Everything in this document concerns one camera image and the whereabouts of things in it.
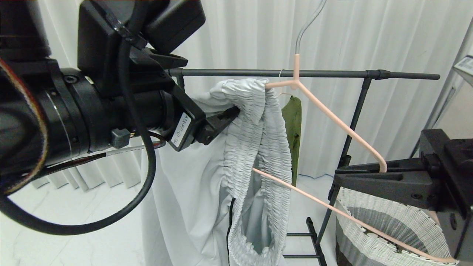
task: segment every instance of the curtain fold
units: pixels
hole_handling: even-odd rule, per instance
[[[78,0],[39,0],[61,67],[77,67]],[[206,23],[174,53],[188,68],[292,69],[297,34],[319,0],[203,0]],[[356,132],[387,160],[407,158],[439,97],[473,17],[470,0],[330,0],[301,43],[303,70],[428,72],[440,80],[374,80]],[[189,94],[225,77],[185,77]],[[351,122],[362,79],[302,78],[345,123]],[[299,173],[333,174],[346,134],[299,92],[303,108]],[[280,96],[280,101],[287,101]],[[140,140],[133,140],[139,145]],[[357,143],[351,163],[375,162]],[[139,182],[140,157],[121,154],[35,182],[93,188]]]

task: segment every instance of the white floor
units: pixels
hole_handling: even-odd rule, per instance
[[[299,177],[298,187],[320,199],[327,199],[332,178]],[[30,213],[56,223],[93,222],[126,205],[139,186],[125,189],[99,186],[86,193],[66,185],[53,189],[25,187],[11,198]],[[293,192],[289,232],[307,232],[306,217],[312,217],[318,231],[325,208]],[[98,232],[80,236],[52,236],[15,224],[0,214],[0,265],[2,266],[140,266],[144,265],[140,210]],[[335,262],[334,220],[322,240],[329,266]],[[288,237],[284,254],[314,254],[308,237]],[[287,259],[290,266],[316,266],[317,259]]]

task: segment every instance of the green garment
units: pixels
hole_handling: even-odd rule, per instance
[[[288,104],[282,109],[282,117],[286,121],[289,149],[292,158],[292,185],[296,185],[297,164],[299,160],[300,128],[302,123],[302,105],[300,99],[291,96]]]

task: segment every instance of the white and gray basket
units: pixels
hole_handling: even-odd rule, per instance
[[[435,257],[450,257],[441,228],[423,210],[394,201],[341,188],[336,207],[378,230]],[[437,263],[371,233],[337,215],[339,266],[433,266]]]

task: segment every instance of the clothing rack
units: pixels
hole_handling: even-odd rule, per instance
[[[184,88],[184,76],[208,76],[208,77],[292,77],[292,70],[250,70],[250,69],[185,69],[175,68],[169,69],[170,76],[176,77],[177,84]],[[366,70],[366,71],[326,71],[326,70],[301,70],[301,78],[360,78],[363,79],[358,102],[351,119],[350,128],[355,130],[358,118],[365,102],[366,94],[372,80],[384,79],[414,79],[414,80],[438,80],[440,75],[424,74],[424,73],[406,73],[406,72],[390,72],[386,70]],[[338,167],[348,166],[351,156],[348,155],[348,149],[351,144],[351,137],[347,135],[345,144],[340,155]],[[330,205],[334,206],[340,187],[332,183],[329,191],[328,200]],[[310,217],[306,219],[306,225],[309,233],[288,233],[289,237],[310,237],[314,246],[314,255],[284,255],[285,258],[317,258],[320,266],[327,266],[325,256],[322,251],[320,242],[324,236],[328,221],[332,211],[327,209],[324,221],[317,235],[314,223]]]

